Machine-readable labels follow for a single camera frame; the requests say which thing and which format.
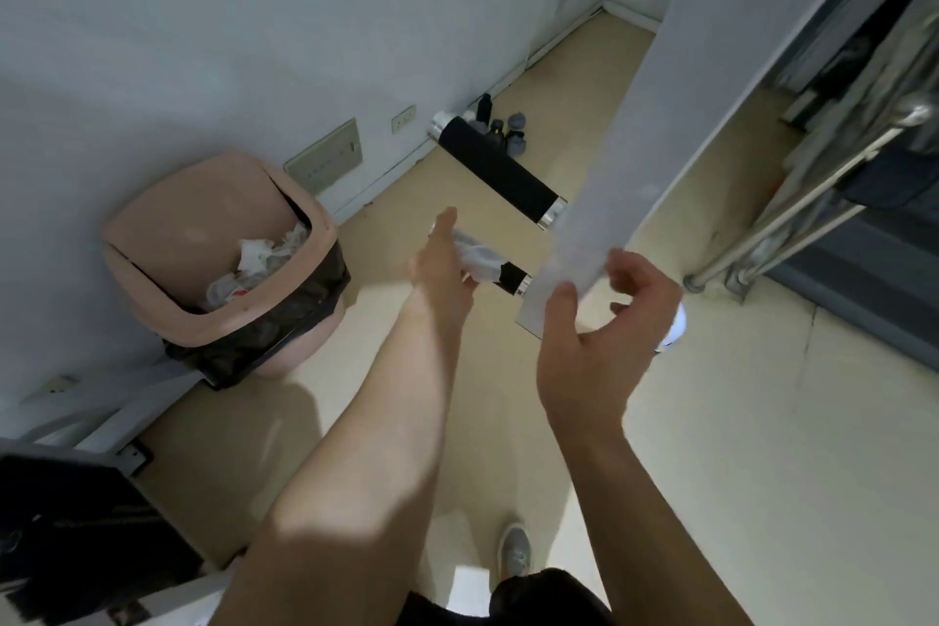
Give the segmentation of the person's left hand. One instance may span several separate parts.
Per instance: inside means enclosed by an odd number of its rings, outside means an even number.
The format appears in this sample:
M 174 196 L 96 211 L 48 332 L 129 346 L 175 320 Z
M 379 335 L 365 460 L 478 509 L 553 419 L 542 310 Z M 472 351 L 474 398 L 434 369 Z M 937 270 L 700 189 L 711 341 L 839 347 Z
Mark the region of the person's left hand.
M 465 313 L 477 284 L 465 276 L 455 246 L 424 246 L 408 264 L 415 291 L 437 312 Z

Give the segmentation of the person's right hand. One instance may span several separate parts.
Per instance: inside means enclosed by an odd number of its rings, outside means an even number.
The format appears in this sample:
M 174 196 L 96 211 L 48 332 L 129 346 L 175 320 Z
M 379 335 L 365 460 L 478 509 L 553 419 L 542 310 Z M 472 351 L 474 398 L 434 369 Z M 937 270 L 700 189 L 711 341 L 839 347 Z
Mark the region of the person's right hand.
M 613 318 L 600 328 L 578 331 L 580 349 L 543 357 L 541 344 L 539 351 L 537 391 L 560 445 L 623 435 L 628 399 L 682 298 L 679 285 L 638 253 L 613 249 L 604 269 L 611 288 L 630 302 L 613 303 Z

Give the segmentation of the white door panel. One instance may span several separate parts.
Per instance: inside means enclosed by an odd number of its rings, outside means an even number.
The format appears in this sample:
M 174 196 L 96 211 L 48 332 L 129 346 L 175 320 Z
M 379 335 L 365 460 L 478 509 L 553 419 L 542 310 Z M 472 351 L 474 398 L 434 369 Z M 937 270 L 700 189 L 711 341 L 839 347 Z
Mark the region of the white door panel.
M 565 281 L 593 288 L 827 0 L 674 0 L 617 109 L 517 323 L 544 335 Z

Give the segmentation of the person's right forearm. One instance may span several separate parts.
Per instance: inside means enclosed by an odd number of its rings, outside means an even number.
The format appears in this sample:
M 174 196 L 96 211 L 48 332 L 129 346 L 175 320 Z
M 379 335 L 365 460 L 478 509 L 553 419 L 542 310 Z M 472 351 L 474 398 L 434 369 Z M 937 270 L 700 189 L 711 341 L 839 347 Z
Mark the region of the person's right forearm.
M 552 420 L 617 626 L 754 626 L 622 426 Z

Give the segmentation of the person's left forearm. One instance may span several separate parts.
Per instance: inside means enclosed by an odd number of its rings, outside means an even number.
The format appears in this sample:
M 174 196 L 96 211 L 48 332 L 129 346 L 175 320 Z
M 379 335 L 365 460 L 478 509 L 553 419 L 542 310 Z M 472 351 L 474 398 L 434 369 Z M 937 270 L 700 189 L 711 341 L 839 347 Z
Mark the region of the person's left forearm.
M 208 626 L 393 626 L 417 578 L 475 283 L 415 287 L 271 505 Z

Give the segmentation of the large black foam roller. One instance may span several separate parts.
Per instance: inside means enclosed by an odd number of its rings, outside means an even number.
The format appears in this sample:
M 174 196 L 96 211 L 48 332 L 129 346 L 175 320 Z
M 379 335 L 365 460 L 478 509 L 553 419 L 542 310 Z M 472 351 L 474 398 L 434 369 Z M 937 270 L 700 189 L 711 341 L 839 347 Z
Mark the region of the large black foam roller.
M 567 201 L 473 129 L 461 116 L 436 113 L 429 137 L 523 217 L 549 229 L 567 209 Z

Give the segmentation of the white round object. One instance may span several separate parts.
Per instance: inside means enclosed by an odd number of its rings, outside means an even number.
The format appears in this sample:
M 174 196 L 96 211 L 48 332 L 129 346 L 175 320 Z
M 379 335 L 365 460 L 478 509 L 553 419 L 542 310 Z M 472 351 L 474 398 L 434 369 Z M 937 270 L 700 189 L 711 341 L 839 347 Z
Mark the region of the white round object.
M 675 344 L 675 342 L 681 338 L 687 331 L 687 311 L 683 303 L 679 303 L 676 310 L 674 319 L 671 323 L 671 328 L 668 333 L 664 336 L 663 340 L 658 344 L 655 352 L 659 355 L 663 353 L 667 348 Z

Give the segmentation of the black trash bag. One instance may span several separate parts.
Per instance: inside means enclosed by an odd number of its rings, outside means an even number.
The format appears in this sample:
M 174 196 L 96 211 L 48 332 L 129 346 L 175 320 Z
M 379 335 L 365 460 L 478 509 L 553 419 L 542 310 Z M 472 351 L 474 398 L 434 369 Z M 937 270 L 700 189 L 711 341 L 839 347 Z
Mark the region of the black trash bag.
M 272 277 L 310 238 L 313 223 L 295 201 L 285 197 L 297 223 L 277 242 L 264 239 L 268 250 L 250 250 L 248 259 L 264 263 L 259 274 L 234 269 L 212 282 L 200 307 L 184 306 L 186 311 L 205 315 L 246 295 Z M 229 389 L 274 359 L 288 345 L 330 319 L 351 280 L 341 246 L 334 242 L 324 259 L 288 296 L 259 318 L 209 344 L 183 347 L 163 338 L 165 355 L 200 371 L 216 390 Z

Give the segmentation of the pile of crumpled white tissues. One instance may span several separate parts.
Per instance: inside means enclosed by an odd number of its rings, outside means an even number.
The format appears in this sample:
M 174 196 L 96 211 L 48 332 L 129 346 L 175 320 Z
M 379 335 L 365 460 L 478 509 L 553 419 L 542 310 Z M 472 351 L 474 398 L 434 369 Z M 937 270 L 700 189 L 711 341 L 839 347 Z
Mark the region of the pile of crumpled white tissues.
M 240 240 L 241 256 L 236 270 L 208 286 L 201 309 L 215 312 L 258 287 L 289 262 L 305 244 L 309 232 L 298 222 L 279 241 Z

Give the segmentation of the grey sneaker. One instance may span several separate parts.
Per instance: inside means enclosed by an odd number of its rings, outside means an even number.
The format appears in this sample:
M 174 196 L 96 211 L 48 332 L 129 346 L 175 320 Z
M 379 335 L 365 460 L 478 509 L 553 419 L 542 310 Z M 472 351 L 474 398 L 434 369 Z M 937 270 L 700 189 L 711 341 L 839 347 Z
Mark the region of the grey sneaker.
M 533 549 L 527 529 L 520 521 L 506 525 L 497 548 L 498 584 L 532 573 Z

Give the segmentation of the pink swing-lid trash bin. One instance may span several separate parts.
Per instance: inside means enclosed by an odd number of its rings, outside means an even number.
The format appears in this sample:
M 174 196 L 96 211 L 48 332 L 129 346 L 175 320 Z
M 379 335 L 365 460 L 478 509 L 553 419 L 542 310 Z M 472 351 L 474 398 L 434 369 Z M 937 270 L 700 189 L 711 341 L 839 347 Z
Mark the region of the pink swing-lid trash bin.
M 184 310 L 200 307 L 208 286 L 237 268 L 240 240 L 279 241 L 295 226 L 285 197 L 313 223 L 310 238 L 289 262 L 215 312 Z M 183 347 L 209 344 L 259 318 L 339 243 L 334 219 L 314 196 L 284 170 L 241 153 L 207 158 L 158 181 L 117 212 L 101 237 L 105 264 L 137 319 L 160 340 Z M 345 312 L 343 292 L 330 319 L 249 376 L 278 378 L 295 370 L 334 335 Z

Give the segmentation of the chrome tube rack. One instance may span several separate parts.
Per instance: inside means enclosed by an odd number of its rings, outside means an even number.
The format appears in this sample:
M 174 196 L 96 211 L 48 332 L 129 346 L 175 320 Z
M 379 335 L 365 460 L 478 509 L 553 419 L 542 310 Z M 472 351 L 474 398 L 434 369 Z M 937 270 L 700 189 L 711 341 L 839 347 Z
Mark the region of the chrome tube rack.
M 824 171 L 821 180 L 811 181 L 807 187 L 797 191 L 768 216 L 757 221 L 710 263 L 695 273 L 685 276 L 683 279 L 685 289 L 692 293 L 702 292 L 711 279 L 730 268 L 738 260 L 748 256 L 765 238 L 782 228 L 804 208 L 812 205 L 854 167 L 874 158 L 887 143 L 907 129 L 930 122 L 939 114 L 937 109 L 939 109 L 939 93 L 917 91 L 899 98 L 886 122 L 876 126 L 874 131 L 866 133 L 861 138 L 863 144 L 859 150 L 852 152 L 845 160 Z

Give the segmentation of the black shorts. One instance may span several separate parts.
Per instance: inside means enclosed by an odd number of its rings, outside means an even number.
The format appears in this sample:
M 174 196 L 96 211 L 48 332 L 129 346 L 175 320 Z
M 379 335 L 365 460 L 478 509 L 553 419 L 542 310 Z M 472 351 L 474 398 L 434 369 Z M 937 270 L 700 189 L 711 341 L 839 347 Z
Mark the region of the black shorts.
M 511 577 L 490 596 L 488 615 L 471 617 L 410 592 L 394 626 L 616 626 L 608 607 L 572 574 L 549 568 Z

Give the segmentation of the dark grey sliding door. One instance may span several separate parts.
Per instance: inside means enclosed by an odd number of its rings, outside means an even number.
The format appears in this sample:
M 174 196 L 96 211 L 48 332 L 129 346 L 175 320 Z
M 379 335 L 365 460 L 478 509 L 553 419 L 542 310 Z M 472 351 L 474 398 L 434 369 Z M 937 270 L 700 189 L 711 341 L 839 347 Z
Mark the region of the dark grey sliding door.
M 939 372 L 939 0 L 882 0 L 805 88 L 787 160 L 808 180 L 903 126 L 789 222 L 779 247 L 824 231 L 768 276 Z

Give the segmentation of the black chair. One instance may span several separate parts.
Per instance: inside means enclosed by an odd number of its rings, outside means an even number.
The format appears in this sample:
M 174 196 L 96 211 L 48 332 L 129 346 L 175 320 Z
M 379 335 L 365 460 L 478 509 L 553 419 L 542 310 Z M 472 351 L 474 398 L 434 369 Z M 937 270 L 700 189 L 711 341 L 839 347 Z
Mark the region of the black chair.
M 111 467 L 0 457 L 0 596 L 24 622 L 63 626 L 204 574 L 205 559 Z

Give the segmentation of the beige wall cover plate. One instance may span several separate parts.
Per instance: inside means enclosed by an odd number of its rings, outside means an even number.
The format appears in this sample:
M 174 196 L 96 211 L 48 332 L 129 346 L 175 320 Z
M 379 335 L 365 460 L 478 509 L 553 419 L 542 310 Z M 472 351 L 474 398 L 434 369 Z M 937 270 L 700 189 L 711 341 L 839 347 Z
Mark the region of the beige wall cover plate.
M 362 164 L 355 118 L 344 122 L 284 164 L 284 170 L 312 196 L 318 196 Z

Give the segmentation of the white furniture frame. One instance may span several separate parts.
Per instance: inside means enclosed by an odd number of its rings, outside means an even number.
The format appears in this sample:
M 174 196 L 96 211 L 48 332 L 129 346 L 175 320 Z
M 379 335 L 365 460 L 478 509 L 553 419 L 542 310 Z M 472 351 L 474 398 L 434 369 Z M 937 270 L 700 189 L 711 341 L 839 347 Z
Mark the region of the white furniture frame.
M 0 456 L 15 455 L 116 468 L 119 452 L 203 380 L 199 371 L 163 360 L 100 374 L 60 393 L 41 393 L 0 409 Z M 102 423 L 79 441 L 44 444 L 48 435 L 94 419 Z

